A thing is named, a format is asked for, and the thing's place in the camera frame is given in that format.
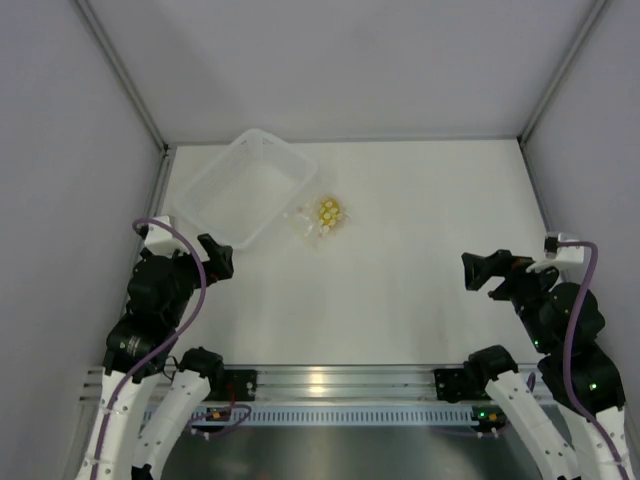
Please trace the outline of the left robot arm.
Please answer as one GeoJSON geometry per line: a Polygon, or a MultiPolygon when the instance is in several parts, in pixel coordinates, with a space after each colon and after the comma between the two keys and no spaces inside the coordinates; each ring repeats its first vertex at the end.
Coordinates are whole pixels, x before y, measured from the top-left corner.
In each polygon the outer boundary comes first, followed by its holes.
{"type": "Polygon", "coordinates": [[[99,409],[78,478],[160,478],[195,408],[225,390],[222,356],[192,348],[151,419],[143,419],[191,297],[234,273],[231,247],[208,234],[198,241],[208,256],[204,262],[175,246],[162,253],[142,250],[127,285],[125,313],[106,340],[99,409]]]}

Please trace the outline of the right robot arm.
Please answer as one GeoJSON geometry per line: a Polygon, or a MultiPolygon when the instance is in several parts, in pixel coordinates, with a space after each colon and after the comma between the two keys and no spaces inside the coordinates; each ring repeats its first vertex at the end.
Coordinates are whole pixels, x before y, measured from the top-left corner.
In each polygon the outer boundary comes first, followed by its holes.
{"type": "Polygon", "coordinates": [[[488,256],[463,253],[461,259],[468,291],[479,290],[493,277],[502,278],[488,295],[514,307],[542,356],[537,369],[570,436],[564,438],[558,431],[501,345],[469,355],[464,369],[471,392],[498,405],[542,478],[633,478],[621,375],[597,343],[605,326],[589,289],[597,246],[547,238],[545,257],[539,261],[508,250],[488,256]]]}

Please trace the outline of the clear zip top bag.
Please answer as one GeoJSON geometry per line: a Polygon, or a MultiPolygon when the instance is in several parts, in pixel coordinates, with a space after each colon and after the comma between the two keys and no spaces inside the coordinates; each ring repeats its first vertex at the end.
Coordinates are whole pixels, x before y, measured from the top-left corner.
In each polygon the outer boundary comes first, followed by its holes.
{"type": "Polygon", "coordinates": [[[338,195],[324,193],[289,207],[282,218],[306,246],[318,250],[350,221],[351,211],[338,195]]]}

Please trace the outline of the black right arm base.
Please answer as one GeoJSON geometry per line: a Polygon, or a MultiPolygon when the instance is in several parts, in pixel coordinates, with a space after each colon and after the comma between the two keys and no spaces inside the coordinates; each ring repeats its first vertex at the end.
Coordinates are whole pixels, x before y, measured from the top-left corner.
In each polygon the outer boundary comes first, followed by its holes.
{"type": "Polygon", "coordinates": [[[439,368],[433,370],[436,396],[439,401],[459,403],[462,401],[479,401],[486,394],[479,388],[473,376],[463,368],[439,368]]]}

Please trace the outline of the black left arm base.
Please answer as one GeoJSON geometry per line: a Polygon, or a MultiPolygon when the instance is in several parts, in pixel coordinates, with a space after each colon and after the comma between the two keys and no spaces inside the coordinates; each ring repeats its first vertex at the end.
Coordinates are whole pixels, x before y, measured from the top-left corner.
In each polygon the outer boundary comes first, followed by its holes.
{"type": "Polygon", "coordinates": [[[256,396],[258,371],[254,369],[225,369],[211,383],[206,402],[253,402],[256,396]]]}

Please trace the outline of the yellow fake food slice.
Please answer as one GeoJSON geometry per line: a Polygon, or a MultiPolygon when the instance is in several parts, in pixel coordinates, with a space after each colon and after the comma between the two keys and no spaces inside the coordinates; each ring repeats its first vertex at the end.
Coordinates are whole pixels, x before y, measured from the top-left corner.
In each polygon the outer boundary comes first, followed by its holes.
{"type": "Polygon", "coordinates": [[[344,219],[341,203],[334,197],[324,197],[316,210],[318,222],[322,227],[333,228],[344,219]]]}

